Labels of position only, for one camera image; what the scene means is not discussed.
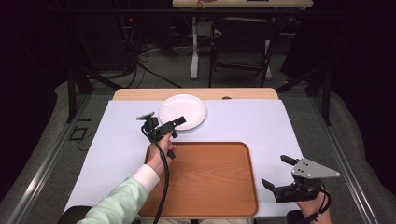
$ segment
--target long-sleeved shirt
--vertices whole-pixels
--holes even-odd
[[[130,224],[160,181],[148,165],[118,185],[99,204],[93,207],[78,224]]]

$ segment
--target table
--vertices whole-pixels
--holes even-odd
[[[217,0],[214,2],[203,2],[203,4],[205,7],[312,7],[313,2],[311,0]],[[174,0],[173,7],[197,7],[197,0]],[[198,78],[199,50],[197,46],[197,26],[196,17],[192,17],[191,79]],[[270,69],[268,69],[265,77],[272,77]]]
[[[74,205],[95,205],[143,163],[146,151],[131,148],[145,148],[149,142],[140,132],[143,122],[135,118],[150,112],[150,108],[159,108],[168,97],[181,93],[201,98],[206,104],[207,116],[198,127],[178,132],[179,137],[175,141],[246,144],[259,204],[254,217],[285,216],[289,210],[297,208],[295,203],[276,203],[273,193],[265,189],[261,182],[261,178],[265,178],[276,186],[289,185],[292,182],[292,167],[279,157],[302,157],[283,103],[273,89],[231,88],[116,91],[65,210]]]

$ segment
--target brown wooden tray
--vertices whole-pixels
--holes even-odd
[[[248,146],[239,142],[174,143],[162,217],[253,217],[258,210]],[[155,217],[164,175],[140,210]]]

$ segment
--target person's right hand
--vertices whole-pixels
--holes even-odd
[[[161,147],[163,153],[165,154],[166,162],[168,163],[168,165],[170,165],[172,162],[172,159],[167,156],[168,151],[175,149],[175,145],[173,145],[172,142],[169,140],[171,136],[172,133],[168,133],[158,142],[158,145]],[[149,153],[146,164],[150,166],[157,173],[158,176],[160,176],[164,170],[160,150],[153,143],[151,143],[148,148]]]
[[[324,198],[324,193],[321,192],[318,197],[314,200],[307,201],[307,202],[296,202],[297,205],[300,207],[301,212],[303,213],[304,217],[309,217],[313,215],[314,213],[317,213],[318,210],[320,209],[322,203],[323,203],[323,198]],[[320,217],[317,218],[316,221],[312,221],[312,224],[331,224],[332,221],[330,219],[330,211],[327,209]]]

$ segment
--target white paper sheet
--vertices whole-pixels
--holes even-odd
[[[162,101],[110,101],[65,210],[94,206],[143,164],[149,140],[141,133],[143,120]],[[276,203],[262,178],[276,187],[289,185],[292,166],[281,155],[300,159],[289,116],[280,100],[205,100],[207,114],[196,128],[178,131],[175,142],[243,142],[250,150],[259,201],[256,217],[285,216],[295,203]]]

